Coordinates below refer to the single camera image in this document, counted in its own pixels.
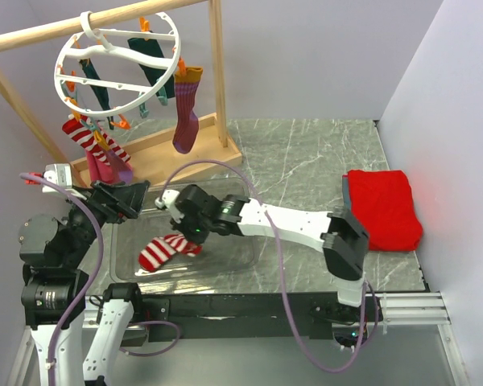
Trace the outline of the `purple sock with orange cuff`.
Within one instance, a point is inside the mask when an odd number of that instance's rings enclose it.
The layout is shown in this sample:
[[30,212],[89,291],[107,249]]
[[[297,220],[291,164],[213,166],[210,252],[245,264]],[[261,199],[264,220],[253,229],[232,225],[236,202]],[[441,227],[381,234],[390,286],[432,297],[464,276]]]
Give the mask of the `purple sock with orange cuff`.
[[185,75],[175,74],[177,125],[172,143],[181,154],[188,154],[192,150],[198,134],[199,122],[194,106],[202,74],[202,67],[188,67]]

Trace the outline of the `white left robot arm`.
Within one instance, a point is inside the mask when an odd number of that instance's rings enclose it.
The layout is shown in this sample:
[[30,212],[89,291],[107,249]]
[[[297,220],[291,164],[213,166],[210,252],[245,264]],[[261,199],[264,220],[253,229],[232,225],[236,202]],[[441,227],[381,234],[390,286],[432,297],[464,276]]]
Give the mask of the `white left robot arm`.
[[103,259],[102,226],[138,218],[150,184],[95,182],[90,188],[75,188],[26,173],[21,177],[60,193],[71,204],[64,222],[39,215],[19,232],[21,303],[37,350],[40,382],[111,385],[125,331],[130,323],[142,320],[145,304],[138,284],[109,285],[98,307],[97,332],[84,353],[85,295],[97,274],[78,267],[92,244],[98,247],[97,259]]

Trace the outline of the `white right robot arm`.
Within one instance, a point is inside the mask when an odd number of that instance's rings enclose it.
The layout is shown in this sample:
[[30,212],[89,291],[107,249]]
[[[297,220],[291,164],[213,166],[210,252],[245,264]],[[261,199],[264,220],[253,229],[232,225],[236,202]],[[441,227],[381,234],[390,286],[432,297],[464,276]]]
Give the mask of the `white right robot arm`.
[[365,312],[362,287],[369,233],[347,207],[300,211],[244,195],[218,199],[196,184],[165,190],[156,206],[167,210],[172,227],[194,244],[203,244],[211,233],[267,236],[322,253],[336,287],[338,314],[354,321]]

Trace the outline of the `red white striped sock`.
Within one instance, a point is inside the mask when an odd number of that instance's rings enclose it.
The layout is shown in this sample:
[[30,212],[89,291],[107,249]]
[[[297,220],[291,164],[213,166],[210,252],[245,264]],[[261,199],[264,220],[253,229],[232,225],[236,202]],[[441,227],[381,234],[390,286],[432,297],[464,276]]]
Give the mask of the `red white striped sock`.
[[[72,118],[66,121],[62,126],[62,131],[76,144],[89,152],[97,161],[105,165],[109,165],[103,147],[97,142],[94,135],[95,130],[91,130],[83,125],[80,121]],[[105,140],[106,145],[112,150],[123,162],[129,162],[130,156],[123,148],[117,144],[111,136],[100,130],[101,137]]]
[[202,246],[187,240],[180,233],[153,238],[139,253],[138,263],[149,273],[158,271],[176,255],[196,257]]

